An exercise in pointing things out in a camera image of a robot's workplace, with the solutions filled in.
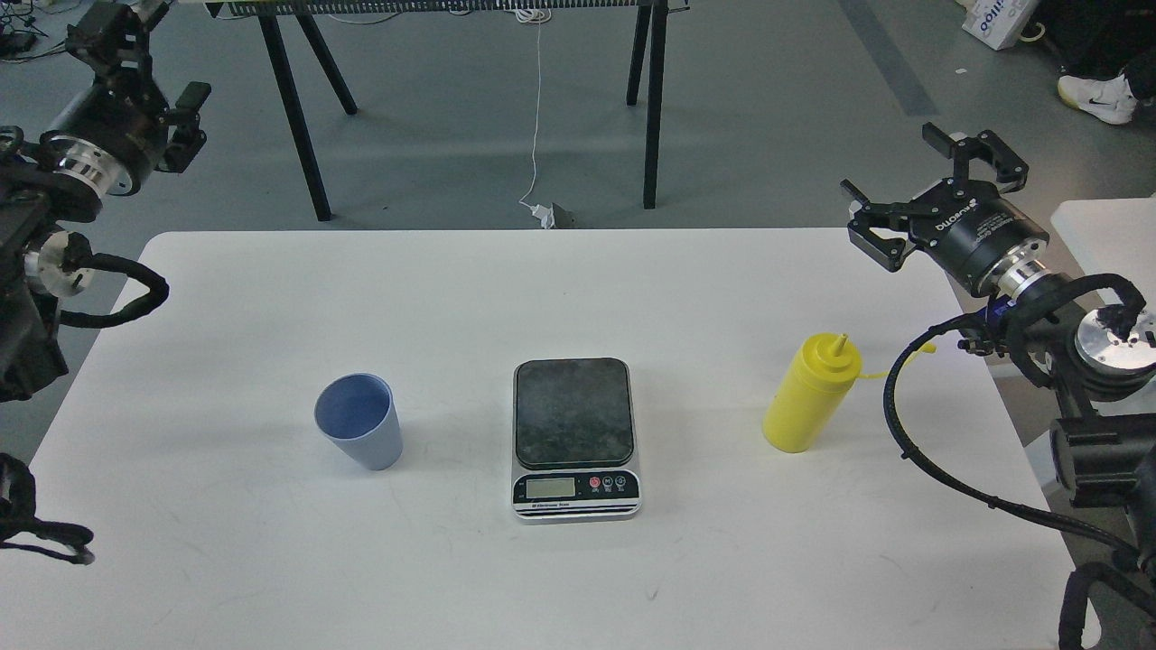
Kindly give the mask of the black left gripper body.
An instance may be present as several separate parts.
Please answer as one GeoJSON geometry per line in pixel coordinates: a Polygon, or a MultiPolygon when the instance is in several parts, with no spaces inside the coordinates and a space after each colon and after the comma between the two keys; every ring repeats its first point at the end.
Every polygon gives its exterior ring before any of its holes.
{"type": "Polygon", "coordinates": [[[133,195],[150,173],[176,173],[168,99],[151,79],[94,82],[71,99],[42,135],[55,173],[82,180],[99,195],[133,195]]]}

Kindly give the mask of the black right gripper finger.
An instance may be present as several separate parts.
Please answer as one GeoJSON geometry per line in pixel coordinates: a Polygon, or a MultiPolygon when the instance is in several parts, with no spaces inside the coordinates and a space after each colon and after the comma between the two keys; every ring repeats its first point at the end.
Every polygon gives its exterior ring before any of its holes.
{"type": "Polygon", "coordinates": [[[951,173],[921,194],[924,204],[966,204],[972,199],[983,202],[1027,185],[1029,165],[994,131],[983,130],[976,136],[949,135],[936,124],[925,123],[921,136],[929,148],[951,162],[951,173]],[[975,180],[971,177],[975,161],[986,164],[994,172],[994,180],[975,180]]]}
{"type": "Polygon", "coordinates": [[[912,222],[934,217],[936,212],[929,205],[913,201],[870,201],[851,180],[842,180],[842,191],[850,201],[847,230],[851,243],[889,273],[898,272],[914,250],[912,222]]]}

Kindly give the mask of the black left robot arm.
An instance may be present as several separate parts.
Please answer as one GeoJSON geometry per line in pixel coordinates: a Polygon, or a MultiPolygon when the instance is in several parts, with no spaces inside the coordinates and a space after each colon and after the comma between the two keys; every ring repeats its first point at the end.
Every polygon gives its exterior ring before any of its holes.
{"type": "Polygon", "coordinates": [[[1,398],[24,402],[69,374],[60,328],[116,328],[153,312],[169,296],[156,271],[98,254],[62,222],[88,223],[108,195],[133,195],[154,172],[186,172],[207,141],[200,111],[208,83],[193,81],[175,103],[153,75],[150,34],[169,1],[96,1],[67,30],[65,50],[92,69],[92,84],[62,108],[36,141],[3,126],[1,204],[1,398]],[[123,274],[144,296],[114,313],[62,310],[98,272],[123,274]]]}

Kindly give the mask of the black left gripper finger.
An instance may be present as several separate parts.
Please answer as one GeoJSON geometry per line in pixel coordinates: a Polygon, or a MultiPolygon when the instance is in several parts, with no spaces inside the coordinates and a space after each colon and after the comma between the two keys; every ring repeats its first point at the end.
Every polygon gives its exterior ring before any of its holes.
{"type": "Polygon", "coordinates": [[[112,89],[142,89],[155,83],[150,34],[171,1],[111,3],[95,1],[79,23],[67,25],[65,51],[84,62],[94,81],[112,89]]]}
{"type": "Polygon", "coordinates": [[[207,143],[206,132],[200,127],[200,111],[210,97],[213,87],[207,82],[190,82],[175,106],[161,115],[162,125],[172,127],[170,140],[158,162],[160,172],[186,172],[191,161],[207,143]]]}

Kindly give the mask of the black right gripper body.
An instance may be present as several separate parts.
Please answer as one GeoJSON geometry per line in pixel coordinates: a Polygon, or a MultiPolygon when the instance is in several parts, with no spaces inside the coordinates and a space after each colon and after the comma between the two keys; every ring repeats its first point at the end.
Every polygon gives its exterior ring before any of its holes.
{"type": "Polygon", "coordinates": [[[988,180],[971,180],[965,190],[941,180],[914,204],[936,213],[909,220],[912,243],[977,300],[996,291],[1017,259],[1037,258],[1048,246],[1048,232],[988,180]]]}

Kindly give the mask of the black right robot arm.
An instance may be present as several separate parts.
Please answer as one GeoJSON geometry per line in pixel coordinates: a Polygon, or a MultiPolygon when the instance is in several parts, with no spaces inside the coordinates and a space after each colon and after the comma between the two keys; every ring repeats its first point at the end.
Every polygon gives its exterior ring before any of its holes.
{"type": "Polygon", "coordinates": [[[1126,276],[1069,276],[1043,264],[1048,232],[1007,199],[1024,189],[1029,165],[994,131],[947,135],[925,123],[921,136],[951,162],[951,173],[911,200],[889,204],[872,201],[853,182],[842,180],[850,201],[849,238],[892,273],[909,254],[924,252],[985,306],[929,326],[901,350],[882,391],[888,431],[901,457],[953,490],[1111,548],[1111,563],[1088,562],[1067,579],[1058,647],[1080,649],[1096,584],[1153,618],[1153,590],[1132,579],[1133,573],[1153,579],[1153,413],[1099,411],[1101,404],[1122,402],[1153,382],[1153,312],[1126,276]],[[1058,482],[1072,507],[1122,510],[1131,542],[1069,515],[975,489],[920,451],[901,424],[901,368],[921,346],[950,332],[959,334],[959,349],[1010,359],[1032,385],[1053,392],[1061,412],[1048,428],[1058,482]]]}

